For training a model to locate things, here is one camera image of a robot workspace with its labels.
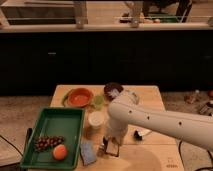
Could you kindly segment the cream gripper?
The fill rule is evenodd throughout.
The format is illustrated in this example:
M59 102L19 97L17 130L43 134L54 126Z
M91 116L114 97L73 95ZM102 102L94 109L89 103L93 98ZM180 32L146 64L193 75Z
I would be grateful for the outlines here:
M110 127L107 127L105 130L105 138L107 140L114 139L118 145L122 145L124 142L124 137L127 134L127 130L116 130Z

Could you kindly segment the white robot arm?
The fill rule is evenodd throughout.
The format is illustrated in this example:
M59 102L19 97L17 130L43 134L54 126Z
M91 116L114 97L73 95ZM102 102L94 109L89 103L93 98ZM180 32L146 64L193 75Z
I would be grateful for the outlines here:
M145 108L137 95L123 90L108 105L106 137L122 141L128 126L143 127L213 151L213 117Z

